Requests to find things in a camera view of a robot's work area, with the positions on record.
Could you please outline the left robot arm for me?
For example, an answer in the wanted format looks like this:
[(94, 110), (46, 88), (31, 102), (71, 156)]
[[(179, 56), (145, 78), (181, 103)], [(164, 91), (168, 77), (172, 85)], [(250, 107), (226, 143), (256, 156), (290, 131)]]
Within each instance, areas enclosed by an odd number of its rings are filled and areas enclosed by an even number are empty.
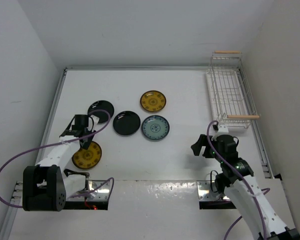
[(78, 114), (60, 135), (59, 145), (38, 164), (23, 171), (22, 207), (25, 211), (61, 211), (67, 198), (87, 189), (89, 173), (66, 168), (74, 154), (88, 149), (95, 132), (90, 117)]

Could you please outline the blue green patterned plate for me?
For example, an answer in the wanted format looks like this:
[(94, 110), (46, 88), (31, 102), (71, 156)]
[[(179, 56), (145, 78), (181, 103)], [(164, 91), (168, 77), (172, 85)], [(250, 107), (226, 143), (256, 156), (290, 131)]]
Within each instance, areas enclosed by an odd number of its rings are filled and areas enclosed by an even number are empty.
[(160, 115), (151, 115), (141, 124), (142, 134), (150, 141), (160, 141), (164, 139), (169, 131), (169, 122)]

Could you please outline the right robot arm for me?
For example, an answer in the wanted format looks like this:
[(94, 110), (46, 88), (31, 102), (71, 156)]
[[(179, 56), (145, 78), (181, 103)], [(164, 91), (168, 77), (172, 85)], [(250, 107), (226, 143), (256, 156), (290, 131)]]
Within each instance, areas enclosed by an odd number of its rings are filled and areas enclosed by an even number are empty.
[(239, 157), (235, 138), (229, 134), (202, 134), (191, 146), (195, 156), (204, 147), (203, 157), (214, 158), (222, 172), (216, 175), (215, 187), (227, 196), (248, 225), (254, 239), (299, 240), (296, 228), (289, 228), (274, 211), (260, 189), (249, 164)]

